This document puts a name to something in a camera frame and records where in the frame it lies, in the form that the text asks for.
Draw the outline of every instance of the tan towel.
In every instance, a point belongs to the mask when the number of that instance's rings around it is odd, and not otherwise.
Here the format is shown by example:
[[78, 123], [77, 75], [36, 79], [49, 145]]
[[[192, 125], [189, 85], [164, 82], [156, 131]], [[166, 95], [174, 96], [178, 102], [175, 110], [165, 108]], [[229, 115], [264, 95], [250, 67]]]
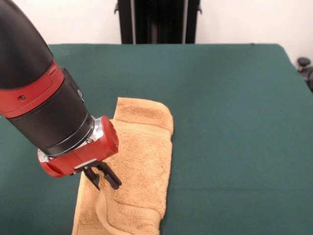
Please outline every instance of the tan towel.
[[123, 182], [101, 180], [97, 189], [82, 174], [73, 235], [159, 234], [170, 175], [173, 118], [161, 103], [119, 98], [112, 120], [119, 153], [106, 160]]

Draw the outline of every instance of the towel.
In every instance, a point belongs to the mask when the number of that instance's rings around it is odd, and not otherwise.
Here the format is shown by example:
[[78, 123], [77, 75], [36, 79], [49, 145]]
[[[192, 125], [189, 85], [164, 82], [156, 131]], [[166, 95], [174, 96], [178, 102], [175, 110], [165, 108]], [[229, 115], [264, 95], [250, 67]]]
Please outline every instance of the towel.
[[119, 98], [112, 123], [119, 153], [105, 162], [123, 184], [113, 190], [102, 178], [98, 191], [82, 174], [72, 234], [157, 235], [170, 176], [171, 113], [158, 102]]

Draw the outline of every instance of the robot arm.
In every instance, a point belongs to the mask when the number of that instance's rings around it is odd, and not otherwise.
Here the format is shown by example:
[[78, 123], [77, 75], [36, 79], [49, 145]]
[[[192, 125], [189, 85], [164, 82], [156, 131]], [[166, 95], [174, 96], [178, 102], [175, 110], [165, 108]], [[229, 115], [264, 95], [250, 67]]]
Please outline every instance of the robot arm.
[[117, 189], [102, 162], [118, 152], [112, 123], [89, 114], [69, 72], [11, 0], [0, 0], [0, 51], [0, 113], [38, 147], [43, 169], [53, 177], [84, 171], [98, 188], [96, 167]]

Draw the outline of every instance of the red band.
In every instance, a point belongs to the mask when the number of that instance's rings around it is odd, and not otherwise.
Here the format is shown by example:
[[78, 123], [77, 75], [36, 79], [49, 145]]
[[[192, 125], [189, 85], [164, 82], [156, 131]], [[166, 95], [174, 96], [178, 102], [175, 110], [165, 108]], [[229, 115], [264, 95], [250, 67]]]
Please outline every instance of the red band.
[[36, 81], [15, 90], [0, 90], [0, 113], [6, 118], [23, 115], [49, 99], [61, 86], [64, 75], [52, 62], [50, 68]]

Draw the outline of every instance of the green table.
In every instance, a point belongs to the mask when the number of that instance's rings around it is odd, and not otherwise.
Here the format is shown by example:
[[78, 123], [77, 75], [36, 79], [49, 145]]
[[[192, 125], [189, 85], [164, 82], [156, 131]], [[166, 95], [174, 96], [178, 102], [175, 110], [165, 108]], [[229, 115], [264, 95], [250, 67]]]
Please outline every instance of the green table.
[[[166, 104], [163, 235], [313, 232], [313, 99], [278, 45], [51, 46], [96, 117], [119, 96]], [[0, 234], [70, 234], [79, 176], [54, 179], [0, 119]]]

